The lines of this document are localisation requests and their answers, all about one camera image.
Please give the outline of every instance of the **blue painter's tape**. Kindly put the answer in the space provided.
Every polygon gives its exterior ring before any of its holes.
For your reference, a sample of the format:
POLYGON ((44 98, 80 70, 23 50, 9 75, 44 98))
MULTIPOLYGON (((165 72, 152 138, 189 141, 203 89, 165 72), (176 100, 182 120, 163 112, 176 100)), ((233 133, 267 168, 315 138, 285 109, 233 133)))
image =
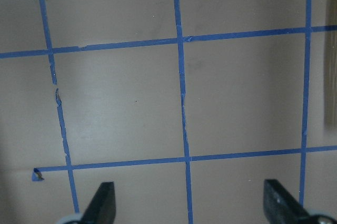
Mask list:
POLYGON ((337 30, 337 25, 311 27, 312 32, 324 32, 337 30))
POLYGON ((120 161, 120 162, 103 162, 99 164, 74 165, 73 169, 78 170, 78 169, 109 168, 109 167, 134 166, 134 165, 153 165, 153 164, 167 164, 171 162, 185 162, 185 158, 174 157, 174 158, 144 159, 144 160, 120 161))
POLYGON ((11 57, 30 57, 30 56, 42 56, 48 55, 48 50, 27 50, 23 52, 5 52, 0 53, 0 58, 11 58, 11 57))
POLYGON ((58 120, 60 122, 61 135, 62 135, 62 138, 63 138, 63 148, 64 148, 64 152, 66 154, 66 163, 67 163, 67 165, 71 165, 69 146, 68 146, 68 142, 67 142, 67 132, 66 132, 64 118, 63 118, 62 101, 61 101, 60 96, 58 94, 58 89, 56 89, 56 91, 55 91, 55 100, 56 100, 56 103, 57 103, 58 120))
POLYGON ((38 169, 40 172, 60 171, 60 170, 68 170, 68 166, 63 165, 63 166, 38 167, 38 168, 34 168, 34 169, 38 169))
POLYGON ((42 177, 41 171, 37 168, 34 168, 32 173, 32 181, 41 182, 43 180, 44 178, 42 177))
POLYGON ((303 82, 303 113, 302 113, 302 142, 300 166, 299 203, 304 204, 305 194, 305 163, 306 163, 306 132, 308 126, 309 76, 310 76, 310 47, 311 47, 311 2, 306 0, 305 7, 305 51, 304 51, 304 82, 303 82))
POLYGON ((51 35, 49 32, 49 27, 48 27, 47 8, 46 8, 45 0, 38 0, 38 1, 40 4, 40 11, 41 11, 43 30, 44 30, 44 36, 46 39, 47 49, 52 49, 53 45, 52 45, 51 35))
POLYGON ((52 81, 53 81, 53 84, 56 85, 57 84, 57 80, 56 80, 54 55, 53 54, 49 54, 48 55, 48 60, 49 60, 49 65, 50 65, 50 69, 51 69, 51 74, 52 74, 52 81))
POLYGON ((131 47, 143 47, 143 46, 176 44, 176 43, 177 43, 176 38, 168 38, 168 39, 144 40, 144 41, 122 42, 111 44, 95 44, 95 45, 87 45, 84 47, 72 46, 72 47, 54 48, 53 53, 56 54, 56 53, 70 53, 70 52, 85 52, 89 50, 131 48, 131 47))
POLYGON ((207 155, 207 156, 194 156, 194 157, 191 157, 191 160, 192 161, 204 161, 204 160, 216 160, 216 159, 287 155, 287 154, 298 154, 298 153, 301 153, 301 149, 280 149, 280 150, 266 150, 266 151, 218 154, 218 155, 207 155))
POLYGON ((46 3, 45 3, 45 0, 38 0, 38 1, 40 4, 43 31, 44 31, 44 36, 46 39, 46 46, 49 51, 48 60, 50 64, 51 74, 52 74, 52 81, 53 81, 53 84, 56 85, 57 81, 56 81, 56 72, 55 72, 55 60, 54 60, 54 55, 52 53, 53 45, 52 45, 51 35, 49 32, 46 3))
POLYGON ((180 95, 181 95, 181 114, 183 127, 183 141, 184 141, 184 156, 186 162, 186 193, 187 193, 187 210, 189 224, 193 224, 193 206, 192 206, 192 185, 191 185, 191 167, 190 167, 190 149, 187 140, 186 132, 186 116, 185 116, 185 59, 184 59, 184 41, 183 28, 180 13, 180 0, 174 1, 174 16, 177 30, 177 45, 178 45, 178 59, 179 59, 179 78, 180 78, 180 95))
POLYGON ((73 174, 72 169, 68 169, 68 176, 69 176, 70 191, 72 193, 72 198, 73 198, 74 210, 75 210, 75 213, 79 213, 80 207, 78 205, 76 186, 75 186, 74 174, 73 174))
POLYGON ((62 143, 63 143, 63 149, 65 153, 65 161, 67 163, 67 168, 68 168, 67 170, 68 170, 68 176, 69 176, 70 189, 71 189, 72 198, 73 198, 74 210, 75 212, 79 212, 80 209, 78 207, 78 199, 77 199, 76 187, 75 187, 75 181, 74 181, 74 175, 73 175, 73 167, 72 167, 72 162, 70 158, 70 151, 69 151, 69 146, 67 142, 67 132, 66 132, 64 118, 63 118, 62 101, 58 94, 58 89, 56 89, 55 91, 55 100, 57 103, 58 121, 60 122, 61 135, 63 138, 62 143))
POLYGON ((185 36, 183 40, 185 43, 189 43, 195 41, 210 41, 210 40, 258 37, 258 36, 275 36, 275 35, 287 35, 297 33, 305 33, 305 28, 283 28, 283 29, 269 29, 269 30, 235 32, 235 33, 201 35, 201 36, 185 36))
POLYGON ((321 151, 332 151, 332 150, 337 150, 337 145, 333 146, 322 146, 322 147, 311 147, 307 148, 306 152, 321 152, 321 151))
MULTIPOLYGON (((334 151, 337 150, 337 145, 322 146, 322 147, 310 147, 305 149, 306 152, 322 152, 322 151, 334 151)), ((280 150, 267 150, 267 151, 254 151, 254 152, 241 152, 231 154, 218 154, 207 156, 192 156, 187 161, 203 161, 203 160, 217 160, 217 159, 231 159, 231 158, 245 158, 245 157, 261 157, 261 156, 276 156, 276 155, 288 155, 299 154, 302 149, 280 149, 280 150)), ((73 165, 72 169, 94 169, 94 168, 108 168, 108 167, 120 167, 120 166, 136 166, 136 165, 152 165, 152 164, 167 164, 173 162, 186 162, 185 157, 174 158, 158 158, 158 159, 144 159, 144 160, 132 160, 132 161, 120 161, 120 162, 103 162, 97 164, 83 164, 73 165)), ((60 171, 68 170, 68 166, 50 166, 34 168, 40 172, 48 171, 60 171)))

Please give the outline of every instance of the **blue tape line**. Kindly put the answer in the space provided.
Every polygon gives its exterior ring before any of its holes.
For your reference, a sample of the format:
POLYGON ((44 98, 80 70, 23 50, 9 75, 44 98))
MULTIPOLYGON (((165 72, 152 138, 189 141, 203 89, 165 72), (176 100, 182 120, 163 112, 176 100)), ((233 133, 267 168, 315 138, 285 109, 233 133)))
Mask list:
POLYGON ((55 100, 57 103, 58 120, 60 122, 61 135, 63 138, 63 141, 62 141, 63 149, 66 155, 65 160, 66 160, 67 168, 68 168, 68 176, 69 176, 70 189, 71 189, 72 198, 73 198, 74 210, 75 212, 80 212, 80 209, 78 207, 78 200, 77 200, 76 187, 75 187, 74 175, 73 175, 73 170, 72 170, 72 162, 70 158, 70 151, 69 151, 69 146, 68 146, 68 141, 67 141, 67 132, 66 132, 64 118, 63 118, 62 101, 60 99, 60 96, 58 95, 58 89, 56 89, 55 91, 55 100))
POLYGON ((99 164, 74 165, 73 169, 78 170, 78 169, 133 166, 133 165, 153 165, 153 164, 167 164, 171 162, 185 162, 185 158, 175 157, 175 158, 144 159, 144 160, 120 161, 120 162, 103 162, 99 164))
POLYGON ((331 151, 331 150, 337 150, 337 145, 334 146, 322 146, 322 147, 311 147, 307 148, 306 152, 322 152, 322 151, 331 151))
POLYGON ((312 32, 325 32, 337 30, 337 25, 311 27, 312 32))
POLYGON ((231 158, 244 158, 244 157, 263 157, 263 156, 298 154, 300 152, 301 152, 301 149, 266 150, 266 151, 218 154, 218 155, 208 155, 208 156, 194 156, 194 157, 191 157, 191 160, 192 161, 205 161, 205 160, 231 159, 231 158))
POLYGON ((195 41, 210 41, 210 40, 258 37, 258 36, 275 36, 275 35, 296 34, 296 33, 304 33, 304 32, 305 32, 305 28, 303 27, 302 28, 283 28, 283 29, 269 29, 269 30, 223 33, 223 34, 201 35, 201 36, 185 36, 183 39, 184 39, 184 42, 188 43, 188 42, 195 42, 195 41))
POLYGON ((191 165, 190 165, 191 158, 190 158, 189 142, 187 140, 187 133, 186 133, 185 62, 184 62, 184 41, 183 41, 183 29, 182 29, 182 23, 181 23, 180 0, 174 0, 174 16, 175 16, 175 25, 176 25, 176 29, 177 29, 182 127, 183 127, 183 140, 184 140, 184 156, 185 156, 185 162, 186 162, 187 210, 188 210, 189 224, 193 224, 191 165))
POLYGON ((153 45, 176 44, 176 42, 177 42, 176 38, 167 38, 167 39, 144 40, 144 41, 110 43, 110 44, 94 44, 94 45, 87 45, 84 47, 71 46, 71 47, 54 48, 53 53, 56 54, 56 53, 70 53, 70 52, 85 52, 88 50, 143 47, 153 45))
MULTIPOLYGON (((337 30, 337 25, 328 26, 316 26, 312 27, 312 32, 326 32, 337 30)), ((237 33, 224 33, 224 34, 210 34, 201 36, 185 36, 183 37, 183 42, 189 43, 194 41, 208 41, 208 40, 222 40, 222 39, 232 39, 232 38, 246 38, 246 37, 257 37, 257 36, 273 36, 273 35, 286 35, 286 34, 297 34, 305 33, 305 27, 302 28, 285 28, 285 29, 271 29, 271 30, 257 30, 250 32, 237 32, 237 33)), ((122 43, 111 43, 111 44, 94 44, 87 45, 85 47, 71 46, 71 47, 61 47, 53 48, 52 52, 57 53, 71 53, 71 52, 83 52, 88 50, 101 50, 101 49, 116 49, 116 48, 129 48, 129 47, 142 47, 142 46, 155 46, 163 44, 176 44, 176 38, 168 39, 156 39, 156 40, 144 40, 144 41, 134 41, 134 42, 122 42, 122 43)), ((11 57, 28 57, 28 56, 41 56, 48 55, 49 50, 26 50, 22 52, 4 52, 0 53, 1 58, 11 58, 11 57)))
POLYGON ((0 53, 0 58, 43 56, 43 55, 48 55, 48 53, 49 51, 45 49, 26 50, 23 52, 5 52, 5 53, 0 53))
POLYGON ((309 76, 310 76, 310 46, 311 46, 311 0, 306 0, 305 8, 305 52, 304 52, 304 83, 303 83, 303 115, 302 115, 302 142, 299 202, 304 204, 305 194, 305 163, 306 163, 306 136, 308 133, 308 103, 309 103, 309 76))
POLYGON ((46 46, 48 50, 48 60, 50 64, 51 74, 52 74, 52 81, 53 84, 56 85, 56 72, 55 72, 55 60, 54 55, 52 53, 53 45, 52 45, 52 39, 49 32, 49 26, 48 26, 48 19, 47 19, 47 8, 45 4, 45 0, 38 0, 40 4, 40 10, 41 10, 41 17, 42 17, 42 23, 43 23, 43 31, 44 36, 46 39, 46 46))
POLYGON ((38 0, 40 4, 40 10, 41 10, 41 17, 42 17, 42 23, 43 23, 43 31, 44 31, 44 36, 46 39, 46 46, 47 49, 50 50, 53 48, 52 45, 52 40, 51 40, 51 35, 49 32, 49 27, 48 27, 48 19, 47 19, 47 8, 44 0, 38 0))
POLYGON ((34 168, 38 169, 40 172, 47 172, 47 171, 60 171, 60 170, 68 170, 67 165, 62 165, 62 166, 49 166, 49 167, 38 167, 34 168))
MULTIPOLYGON (((334 151, 334 150, 337 150, 337 145, 310 147, 306 149, 306 152, 323 152, 323 151, 334 151)), ((266 151, 241 152, 241 153, 218 154, 218 155, 207 155, 207 156, 192 156, 190 157, 190 161, 276 156, 276 155, 299 154, 299 153, 301 153, 300 148, 299 149, 266 150, 266 151)), ((119 162, 102 162, 102 163, 97 163, 97 164, 72 165, 72 169, 81 170, 81 169, 109 168, 109 167, 121 167, 121 166, 167 164, 167 163, 173 163, 173 162, 186 162, 186 158, 185 157, 173 157, 173 158, 143 159, 143 160, 119 161, 119 162)), ((60 170, 68 170, 68 166, 38 167, 35 169, 38 169, 40 172, 60 171, 60 170)))

